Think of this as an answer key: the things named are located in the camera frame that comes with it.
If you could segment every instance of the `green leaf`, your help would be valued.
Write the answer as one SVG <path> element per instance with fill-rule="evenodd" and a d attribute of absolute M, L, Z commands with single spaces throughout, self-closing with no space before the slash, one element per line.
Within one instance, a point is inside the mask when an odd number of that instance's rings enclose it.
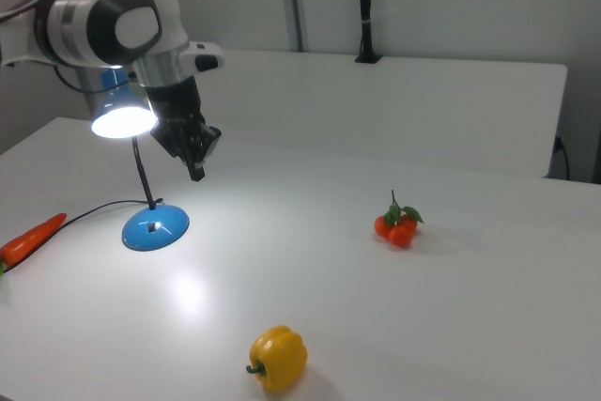
<path fill-rule="evenodd" d="M 424 223 L 424 220 L 422 219 L 422 215 L 420 215 L 420 213 L 413 207 L 403 207 L 402 210 L 407 213 L 407 216 L 409 216 L 412 220 L 415 221 L 419 221 L 420 223 Z"/>
<path fill-rule="evenodd" d="M 386 213 L 384 213 L 384 223 L 386 225 L 393 225 L 394 224 L 394 218 L 391 215 L 391 213 L 389 211 L 387 211 Z"/>
<path fill-rule="evenodd" d="M 388 209 L 387 215 L 390 220 L 390 222 L 387 223 L 387 225 L 393 225 L 401 218 L 401 208 L 398 207 L 396 204 L 392 204 Z"/>

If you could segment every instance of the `pepper stem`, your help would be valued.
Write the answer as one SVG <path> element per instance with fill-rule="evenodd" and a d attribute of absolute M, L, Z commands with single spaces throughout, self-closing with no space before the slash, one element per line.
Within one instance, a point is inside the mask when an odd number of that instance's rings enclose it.
<path fill-rule="evenodd" d="M 255 367 L 251 367 L 251 365 L 246 365 L 246 371 L 251 375 L 255 375 L 258 373 L 263 378 L 267 375 L 267 371 L 265 371 L 265 365 L 260 361 L 256 361 Z"/>

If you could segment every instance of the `black cable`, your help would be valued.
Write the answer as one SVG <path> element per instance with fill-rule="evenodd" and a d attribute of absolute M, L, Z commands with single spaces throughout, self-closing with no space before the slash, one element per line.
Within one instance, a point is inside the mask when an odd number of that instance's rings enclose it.
<path fill-rule="evenodd" d="M 60 70 L 58 70 L 58 66 L 54 66 L 54 73 L 56 74 L 56 77 L 58 77 L 58 80 L 60 80 L 63 84 L 65 84 L 66 86 L 68 86 L 70 89 L 72 89 L 73 91 L 77 91 L 78 93 L 82 93 L 82 94 L 102 94 L 102 93 L 107 93 L 109 91 L 112 91 L 114 89 L 120 88 L 121 86 L 127 85 L 130 81 L 126 81 L 126 82 L 121 82 L 120 84 L 117 84 L 111 88 L 106 88 L 106 89 L 82 89 L 82 88 L 78 88 L 75 85 L 72 85 L 64 76 L 63 74 L 60 73 Z"/>
<path fill-rule="evenodd" d="M 135 164 L 138 167 L 138 174 L 142 181 L 142 187 L 144 188 L 144 194 L 148 201 L 148 208 L 154 210 L 157 206 L 156 202 L 152 199 L 152 193 L 150 192 L 150 185 L 148 185 L 148 179 L 146 178 L 146 171 L 142 165 L 142 159 L 140 159 L 140 149 L 138 148 L 138 139 L 134 135 L 131 138 L 131 144 L 133 145 L 133 156 L 135 157 Z"/>
<path fill-rule="evenodd" d="M 160 203 L 160 202 L 162 202 L 162 198 L 160 197 L 160 198 L 159 198 L 159 199 L 157 199 L 156 201 L 155 201 L 155 200 L 153 200 L 152 202 L 154 202 L 155 204 L 157 204 L 157 203 Z M 58 227 L 58 228 L 57 228 L 57 229 L 54 231 L 54 233 L 53 233 L 53 234 L 52 234 L 50 237 L 48 237 L 46 240 L 44 240 L 44 242 L 43 242 L 43 243 L 41 243 L 41 244 L 40 244 L 40 246 L 38 246 L 38 248 L 37 248 L 36 250 L 34 250 L 34 251 L 32 251 L 30 254 L 28 254 L 28 255 L 27 255 L 27 257 L 26 257 L 26 258 L 24 258 L 22 261 L 20 261 L 20 262 L 19 262 L 19 263 L 17 263 L 16 265 L 13 265 L 12 267 L 8 268 L 7 270 L 4 270 L 4 274 L 6 274 L 7 272 L 9 272 L 9 271 L 11 271 L 11 270 L 13 270 L 13 269 L 17 268 L 19 265 L 21 265 L 21 264 L 22 264 L 22 263 L 23 263 L 25 260 L 27 260 L 27 259 L 28 259 L 30 256 L 32 256 L 33 254 L 35 254 L 35 253 L 36 253 L 36 251 L 37 251 L 39 248 L 41 248 L 41 246 L 42 246 L 44 243 L 46 243 L 46 242 L 47 242 L 49 239 L 51 239 L 51 238 L 52 238 L 54 235 L 56 235 L 58 232 L 60 232 L 61 230 L 63 230 L 63 229 L 64 229 L 65 227 L 67 227 L 68 225 L 71 225 L 71 224 L 75 223 L 77 220 L 81 220 L 81 219 L 82 219 L 82 218 L 84 218 L 85 216 L 87 216 L 87 215 L 89 215 L 89 214 L 91 214 L 91 213 L 94 213 L 95 211 L 97 211 L 97 210 L 100 210 L 101 208 L 105 208 L 105 207 L 113 206 L 113 205 L 115 205 L 115 204 L 125 204 L 125 203 L 130 203 L 130 204 L 131 204 L 131 203 L 133 203 L 133 204 L 147 204 L 147 201 L 136 201 L 136 200 L 126 199 L 126 200 L 123 200 L 123 201 L 114 201 L 114 202 L 109 202 L 108 204 L 104 204 L 103 206 L 100 206 L 100 207 L 93 208 L 93 209 L 91 209 L 91 210 L 87 211 L 86 213 L 84 213 L 84 214 L 82 214 L 82 215 L 76 216 L 76 217 L 75 217 L 75 218 L 73 218 L 72 220 L 69 220 L 69 221 L 67 221 L 66 223 L 62 224 L 60 227 Z"/>
<path fill-rule="evenodd" d="M 12 18 L 16 18 L 20 14 L 23 14 L 26 11 L 29 11 L 30 9 L 34 9 L 37 4 L 38 4 L 38 2 L 34 2 L 33 4 L 23 7 L 23 8 L 19 8 L 19 9 L 13 11 L 12 13 L 7 14 L 6 16 L 0 16 L 0 23 L 5 23 L 6 21 L 8 21 Z"/>
<path fill-rule="evenodd" d="M 559 145 L 560 151 L 563 153 L 563 160 L 565 161 L 565 179 L 570 179 L 570 161 L 567 158 L 567 150 L 565 150 L 565 145 L 563 144 L 563 140 L 560 140 Z"/>
<path fill-rule="evenodd" d="M 552 155 L 557 154 L 559 151 L 563 153 L 563 161 L 565 162 L 565 179 L 570 179 L 570 161 L 567 158 L 567 150 L 565 148 L 565 144 L 563 143 L 563 138 L 561 136 L 556 136 L 555 141 L 553 142 L 553 152 Z"/>

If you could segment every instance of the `desk lamp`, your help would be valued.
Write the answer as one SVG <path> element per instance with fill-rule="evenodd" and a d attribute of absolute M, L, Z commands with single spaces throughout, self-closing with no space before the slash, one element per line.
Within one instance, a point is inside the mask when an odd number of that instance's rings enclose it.
<path fill-rule="evenodd" d="M 133 215 L 123 227 L 123 244 L 134 251 L 153 251 L 179 239 L 188 229 L 190 219 L 184 210 L 174 206 L 157 206 L 140 159 L 136 135 L 150 131 L 157 117 L 148 106 L 131 93 L 125 84 L 123 69 L 105 69 L 101 75 L 104 95 L 92 121 L 92 131 L 105 138 L 131 137 L 133 155 L 148 201 L 148 208 Z"/>

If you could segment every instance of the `yellow bell pepper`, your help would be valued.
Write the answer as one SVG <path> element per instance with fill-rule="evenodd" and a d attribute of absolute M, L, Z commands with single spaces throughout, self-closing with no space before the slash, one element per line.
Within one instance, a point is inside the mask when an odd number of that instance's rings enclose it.
<path fill-rule="evenodd" d="M 283 390 L 302 373 L 307 348 L 302 338 L 287 326 L 263 332 L 251 346 L 251 364 L 246 371 L 254 374 L 267 390 Z"/>

